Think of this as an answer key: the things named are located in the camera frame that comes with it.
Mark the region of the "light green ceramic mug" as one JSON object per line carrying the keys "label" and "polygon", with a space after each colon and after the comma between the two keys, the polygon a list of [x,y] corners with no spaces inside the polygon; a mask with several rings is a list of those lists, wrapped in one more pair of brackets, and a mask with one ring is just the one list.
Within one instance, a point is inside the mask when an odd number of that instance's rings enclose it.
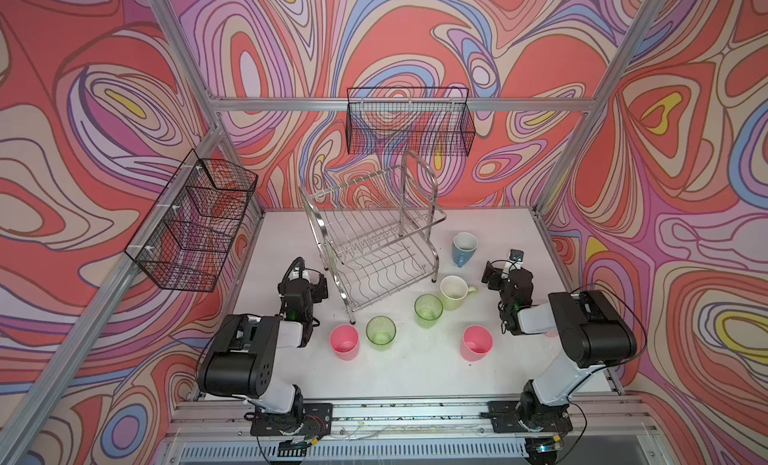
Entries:
{"label": "light green ceramic mug", "polygon": [[455,275],[444,277],[440,282],[439,290],[440,301],[443,308],[448,311],[457,310],[478,291],[476,287]]}

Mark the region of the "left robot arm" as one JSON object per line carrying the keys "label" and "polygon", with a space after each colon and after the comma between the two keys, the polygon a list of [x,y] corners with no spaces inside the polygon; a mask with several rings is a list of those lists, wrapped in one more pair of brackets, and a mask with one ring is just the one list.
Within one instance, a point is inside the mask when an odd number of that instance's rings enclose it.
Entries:
{"label": "left robot arm", "polygon": [[328,298],[327,280],[297,265],[278,284],[278,295],[275,315],[225,317],[197,371],[202,393],[240,398],[268,414],[292,414],[300,405],[300,388],[275,376],[276,352],[308,345],[319,326],[314,306]]}

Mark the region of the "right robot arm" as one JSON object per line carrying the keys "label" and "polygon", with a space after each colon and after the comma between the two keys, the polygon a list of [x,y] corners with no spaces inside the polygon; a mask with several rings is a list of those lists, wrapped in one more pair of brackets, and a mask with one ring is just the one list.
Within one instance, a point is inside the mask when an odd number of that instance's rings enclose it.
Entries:
{"label": "right robot arm", "polygon": [[481,282],[500,295],[501,329],[514,336],[555,332],[562,351],[528,381],[514,415],[526,430],[560,424],[570,399],[592,375],[630,361],[638,351],[634,332],[600,291],[553,292],[532,301],[533,274],[509,260],[488,261]]}

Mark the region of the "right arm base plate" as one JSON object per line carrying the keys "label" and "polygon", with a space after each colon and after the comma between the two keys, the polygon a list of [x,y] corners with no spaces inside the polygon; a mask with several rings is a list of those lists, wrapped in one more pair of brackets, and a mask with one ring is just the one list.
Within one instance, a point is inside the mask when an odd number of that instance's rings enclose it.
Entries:
{"label": "right arm base plate", "polygon": [[490,401],[479,414],[491,422],[495,433],[567,434],[573,424],[565,405],[549,407],[521,405],[519,401]]}

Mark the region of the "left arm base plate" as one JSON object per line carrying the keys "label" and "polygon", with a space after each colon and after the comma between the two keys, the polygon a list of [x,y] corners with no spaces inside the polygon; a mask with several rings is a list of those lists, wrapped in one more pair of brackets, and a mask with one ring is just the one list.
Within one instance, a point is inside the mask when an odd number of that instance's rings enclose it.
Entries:
{"label": "left arm base plate", "polygon": [[259,409],[244,414],[251,423],[250,434],[258,437],[322,438],[332,430],[333,405],[319,402],[295,406],[287,414],[270,414]]}

